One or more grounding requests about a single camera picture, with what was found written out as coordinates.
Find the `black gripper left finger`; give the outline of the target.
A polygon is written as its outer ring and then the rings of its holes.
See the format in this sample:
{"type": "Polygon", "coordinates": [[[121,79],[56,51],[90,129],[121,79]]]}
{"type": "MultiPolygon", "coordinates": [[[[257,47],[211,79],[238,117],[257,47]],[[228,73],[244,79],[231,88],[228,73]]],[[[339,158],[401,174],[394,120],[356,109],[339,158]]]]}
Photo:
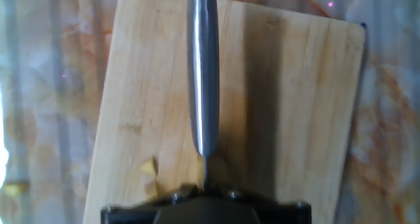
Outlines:
{"type": "Polygon", "coordinates": [[[106,206],[100,211],[100,223],[153,223],[160,210],[199,197],[202,193],[197,185],[181,185],[169,194],[136,206],[106,206]]]}

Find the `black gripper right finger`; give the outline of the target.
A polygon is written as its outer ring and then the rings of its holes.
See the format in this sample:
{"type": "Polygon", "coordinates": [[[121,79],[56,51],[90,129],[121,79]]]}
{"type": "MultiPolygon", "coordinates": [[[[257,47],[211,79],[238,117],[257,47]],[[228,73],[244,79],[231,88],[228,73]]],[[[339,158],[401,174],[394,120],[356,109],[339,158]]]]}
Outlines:
{"type": "Polygon", "coordinates": [[[208,187],[205,195],[213,198],[209,207],[217,223],[311,224],[311,205],[305,201],[278,202],[232,186],[208,187]]]}

